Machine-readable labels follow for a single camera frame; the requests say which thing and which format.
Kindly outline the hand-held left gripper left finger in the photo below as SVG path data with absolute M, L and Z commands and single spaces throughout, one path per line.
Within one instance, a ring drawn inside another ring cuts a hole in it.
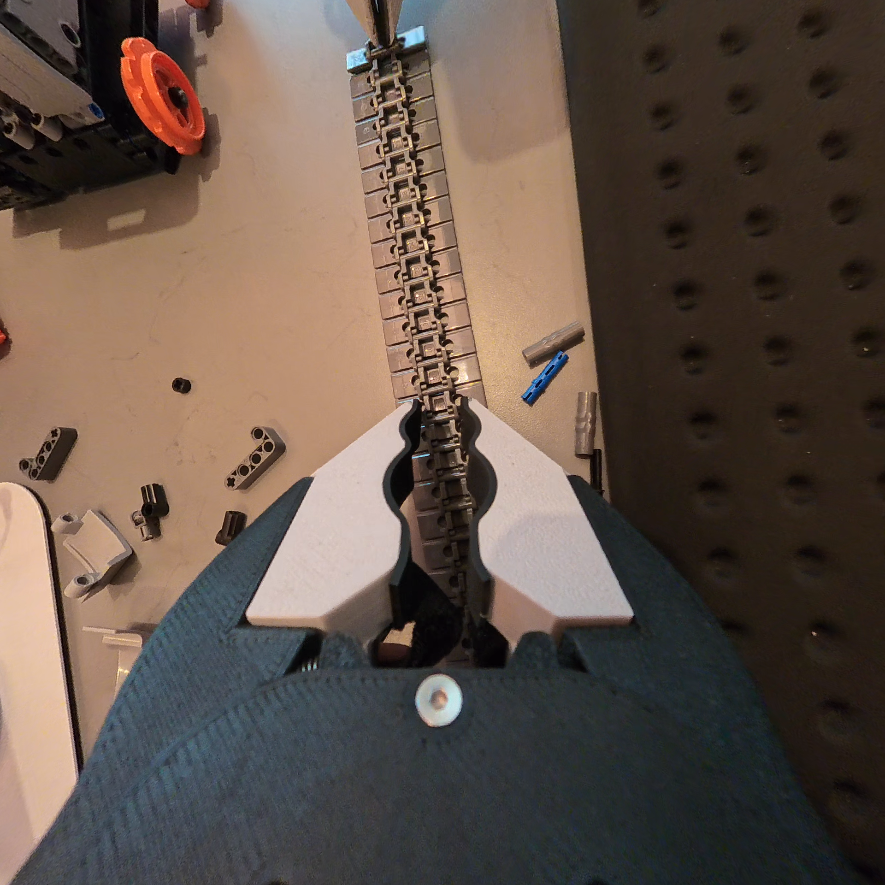
M 247 608 L 250 625 L 380 633 L 404 624 L 421 405 L 409 400 L 316 470 Z

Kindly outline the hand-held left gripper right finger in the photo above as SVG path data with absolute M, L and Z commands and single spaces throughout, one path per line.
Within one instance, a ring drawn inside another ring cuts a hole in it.
M 629 624 L 634 611 L 566 471 L 476 400 L 461 400 L 460 418 L 473 621 L 509 647 Z

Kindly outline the dark grey long bent liftarm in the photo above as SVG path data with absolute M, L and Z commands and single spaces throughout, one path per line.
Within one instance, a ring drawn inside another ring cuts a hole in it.
M 246 490 L 286 451 L 282 437 L 271 426 L 254 426 L 251 430 L 254 448 L 225 479 L 228 490 Z

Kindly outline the grey connector tube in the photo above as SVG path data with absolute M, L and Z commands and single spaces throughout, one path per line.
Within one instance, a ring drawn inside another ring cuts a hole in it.
M 544 360 L 551 359 L 559 351 L 568 350 L 580 343 L 584 336 L 584 326 L 580 321 L 574 321 L 523 349 L 522 356 L 529 366 L 536 366 Z
M 596 415 L 598 393 L 580 391 L 577 395 L 574 421 L 574 455 L 579 459 L 589 459 L 596 448 Z

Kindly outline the blue toy pin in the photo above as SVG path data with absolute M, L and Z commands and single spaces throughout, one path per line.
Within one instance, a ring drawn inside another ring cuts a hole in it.
M 559 350 L 547 362 L 547 365 L 539 373 L 536 379 L 531 382 L 528 388 L 521 396 L 521 400 L 528 405 L 534 405 L 537 400 L 547 391 L 553 380 L 559 375 L 569 360 L 568 355 Z

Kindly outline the black axle pin connector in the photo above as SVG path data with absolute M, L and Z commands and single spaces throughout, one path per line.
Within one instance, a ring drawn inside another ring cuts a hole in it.
M 156 482 L 141 486 L 142 505 L 131 513 L 130 519 L 138 529 L 141 540 L 148 542 L 161 537 L 161 519 L 170 508 L 164 487 Z

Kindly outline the light grey holed curved panel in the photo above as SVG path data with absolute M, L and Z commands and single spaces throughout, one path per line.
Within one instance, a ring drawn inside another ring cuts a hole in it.
M 156 629 L 157 624 L 140 623 L 126 628 L 111 628 L 96 625 L 83 625 L 84 633 L 92 633 L 102 636 L 104 646 L 115 649 L 117 652 L 117 671 L 115 680 L 115 694 L 117 695 L 133 666 L 139 657 L 142 648 Z

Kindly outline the dark studded panel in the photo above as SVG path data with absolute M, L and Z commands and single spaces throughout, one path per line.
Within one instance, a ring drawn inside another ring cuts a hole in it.
M 883 883 L 883 2 L 558 2 L 608 488 Z

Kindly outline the dark grey short bent liftarm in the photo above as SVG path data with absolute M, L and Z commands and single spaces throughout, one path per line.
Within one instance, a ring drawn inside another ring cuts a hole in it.
M 36 455 L 19 460 L 19 470 L 32 481 L 55 481 L 77 439 L 78 431 L 73 427 L 51 428 Z

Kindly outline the toy vehicle with orange wheels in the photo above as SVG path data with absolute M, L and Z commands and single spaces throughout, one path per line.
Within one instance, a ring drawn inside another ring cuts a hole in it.
M 1 209 L 175 173 L 205 115 L 158 1 L 1 3 Z

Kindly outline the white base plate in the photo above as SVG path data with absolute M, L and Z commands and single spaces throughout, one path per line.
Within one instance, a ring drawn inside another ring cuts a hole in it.
M 1 881 L 58 816 L 80 774 L 48 525 L 1 484 Z

